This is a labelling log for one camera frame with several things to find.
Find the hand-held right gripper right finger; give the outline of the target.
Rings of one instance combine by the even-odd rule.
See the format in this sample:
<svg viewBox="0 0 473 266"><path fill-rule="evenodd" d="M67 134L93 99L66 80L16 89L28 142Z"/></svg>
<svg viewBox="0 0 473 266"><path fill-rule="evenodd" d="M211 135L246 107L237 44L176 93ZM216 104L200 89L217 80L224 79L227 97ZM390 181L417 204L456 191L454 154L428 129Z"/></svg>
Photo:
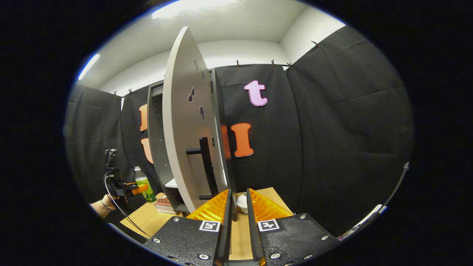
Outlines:
<svg viewBox="0 0 473 266"><path fill-rule="evenodd" d="M338 246L338 239L309 214L293 214L251 188L246 195L258 266L302 266Z"/></svg>

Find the grey cabinet door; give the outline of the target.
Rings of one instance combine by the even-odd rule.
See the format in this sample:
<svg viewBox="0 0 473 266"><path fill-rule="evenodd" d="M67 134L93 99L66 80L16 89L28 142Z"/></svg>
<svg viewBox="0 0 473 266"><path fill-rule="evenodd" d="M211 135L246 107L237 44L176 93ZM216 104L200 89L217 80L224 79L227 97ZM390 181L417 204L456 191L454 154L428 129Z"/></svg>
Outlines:
<svg viewBox="0 0 473 266"><path fill-rule="evenodd" d="M188 212L205 203L199 195L211 195L202 156L186 154L186 149L200 147L199 138L208 139L218 193L228 187L219 126L212 74L185 26L172 46L164 75L163 128L171 172Z"/></svg>

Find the green label bottle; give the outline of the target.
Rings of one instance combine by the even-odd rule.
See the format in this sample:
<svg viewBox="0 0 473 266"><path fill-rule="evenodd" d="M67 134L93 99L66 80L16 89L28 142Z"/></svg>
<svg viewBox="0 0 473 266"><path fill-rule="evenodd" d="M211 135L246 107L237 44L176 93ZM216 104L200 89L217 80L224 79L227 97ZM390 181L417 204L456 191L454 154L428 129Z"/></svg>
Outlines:
<svg viewBox="0 0 473 266"><path fill-rule="evenodd" d="M152 186L149 182L148 177L142 172L139 166L135 166L135 182L139 186L140 193L145 198L146 202L153 204L156 202L157 197L155 192L152 189Z"/></svg>

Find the black backdrop cloth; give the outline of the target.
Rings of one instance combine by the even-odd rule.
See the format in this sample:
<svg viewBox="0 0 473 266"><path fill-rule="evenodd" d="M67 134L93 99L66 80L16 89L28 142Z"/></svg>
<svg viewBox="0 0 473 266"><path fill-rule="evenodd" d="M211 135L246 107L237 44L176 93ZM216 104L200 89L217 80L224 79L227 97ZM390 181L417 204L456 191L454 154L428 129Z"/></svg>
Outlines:
<svg viewBox="0 0 473 266"><path fill-rule="evenodd" d="M412 154L414 118L406 87L372 42L346 25L287 67L212 68L203 59L222 87L236 192L272 187L339 238L387 209ZM149 163L137 136L148 141L147 104L141 122L127 122L134 113L110 93L73 89L63 132L88 201L106 192L105 149L117 149L124 175Z"/></svg>

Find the narrow ceiling light strip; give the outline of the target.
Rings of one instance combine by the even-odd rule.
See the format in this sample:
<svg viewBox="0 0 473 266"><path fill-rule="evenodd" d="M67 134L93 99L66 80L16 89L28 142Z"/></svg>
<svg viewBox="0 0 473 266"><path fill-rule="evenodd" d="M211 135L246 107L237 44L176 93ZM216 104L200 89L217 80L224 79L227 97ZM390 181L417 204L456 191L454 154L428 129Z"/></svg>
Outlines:
<svg viewBox="0 0 473 266"><path fill-rule="evenodd" d="M83 67L83 69L81 70L80 74L78 75L77 77L77 80L80 81L81 79L83 79L85 77L85 75L87 74L87 72L93 67L93 65L96 63L96 61L100 58L100 54L95 54L93 55L89 60L88 62L86 63L86 65Z"/></svg>

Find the large ceiling light panel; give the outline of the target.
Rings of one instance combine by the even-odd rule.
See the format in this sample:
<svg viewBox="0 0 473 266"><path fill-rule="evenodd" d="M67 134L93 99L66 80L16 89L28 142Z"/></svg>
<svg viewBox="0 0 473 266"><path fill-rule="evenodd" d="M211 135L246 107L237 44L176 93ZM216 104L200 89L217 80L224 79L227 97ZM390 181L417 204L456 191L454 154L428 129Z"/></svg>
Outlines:
<svg viewBox="0 0 473 266"><path fill-rule="evenodd" d="M152 19L161 17L172 17L185 11L194 11L203 7L222 7L229 5L230 2L243 0L176 0L169 4L152 11Z"/></svg>

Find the white round coaster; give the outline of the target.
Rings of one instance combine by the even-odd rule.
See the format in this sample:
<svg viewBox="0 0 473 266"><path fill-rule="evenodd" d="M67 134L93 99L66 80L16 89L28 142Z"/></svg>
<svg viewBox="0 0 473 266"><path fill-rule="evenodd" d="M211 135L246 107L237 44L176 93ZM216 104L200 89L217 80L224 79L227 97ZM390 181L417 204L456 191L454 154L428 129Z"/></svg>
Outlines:
<svg viewBox="0 0 473 266"><path fill-rule="evenodd" d="M245 192L242 195L238 196L236 205L240 212L248 214L247 195Z"/></svg>

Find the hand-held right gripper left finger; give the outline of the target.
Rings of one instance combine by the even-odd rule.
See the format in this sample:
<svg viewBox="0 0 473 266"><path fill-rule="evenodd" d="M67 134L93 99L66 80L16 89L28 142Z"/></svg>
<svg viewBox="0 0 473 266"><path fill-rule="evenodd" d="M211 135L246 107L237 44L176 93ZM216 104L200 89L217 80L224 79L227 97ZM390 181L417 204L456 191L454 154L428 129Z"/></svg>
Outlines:
<svg viewBox="0 0 473 266"><path fill-rule="evenodd" d="M171 217L144 246L180 266L222 266L230 250L231 192L220 192L186 217Z"/></svg>

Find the black door handle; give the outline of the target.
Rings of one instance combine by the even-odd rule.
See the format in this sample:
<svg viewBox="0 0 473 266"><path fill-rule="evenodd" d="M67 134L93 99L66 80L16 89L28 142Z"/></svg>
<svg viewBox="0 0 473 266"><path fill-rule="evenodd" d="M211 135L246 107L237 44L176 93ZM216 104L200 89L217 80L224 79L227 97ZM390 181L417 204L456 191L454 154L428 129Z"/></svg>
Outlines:
<svg viewBox="0 0 473 266"><path fill-rule="evenodd" d="M199 148L186 149L187 155L200 154L203 160L203 168L205 170L208 187L211 195L199 195L200 200L211 200L213 197L219 194L217 183L215 180L214 168L211 161L211 153L208 146L208 139L206 137L199 138Z"/></svg>

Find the dark grey cabinet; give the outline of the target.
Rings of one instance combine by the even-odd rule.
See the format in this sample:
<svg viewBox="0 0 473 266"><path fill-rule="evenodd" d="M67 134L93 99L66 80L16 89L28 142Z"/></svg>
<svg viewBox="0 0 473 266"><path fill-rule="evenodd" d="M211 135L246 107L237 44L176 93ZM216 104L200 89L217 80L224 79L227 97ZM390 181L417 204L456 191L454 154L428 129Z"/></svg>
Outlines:
<svg viewBox="0 0 473 266"><path fill-rule="evenodd" d="M225 120L222 87L216 76L215 69L210 69L217 100L218 115L220 118L220 149L224 170L227 174L228 188L232 191L232 199L237 199L237 187L232 169L231 151L228 139L227 124ZM163 128L163 86L164 81L156 82L149 86L147 96L147 134L149 148L152 154L155 171L159 184L167 198L170 200L173 210L176 212L190 213L184 205L184 201L178 188L166 188L164 185L172 180L173 174L170 167L167 148L164 139Z"/></svg>

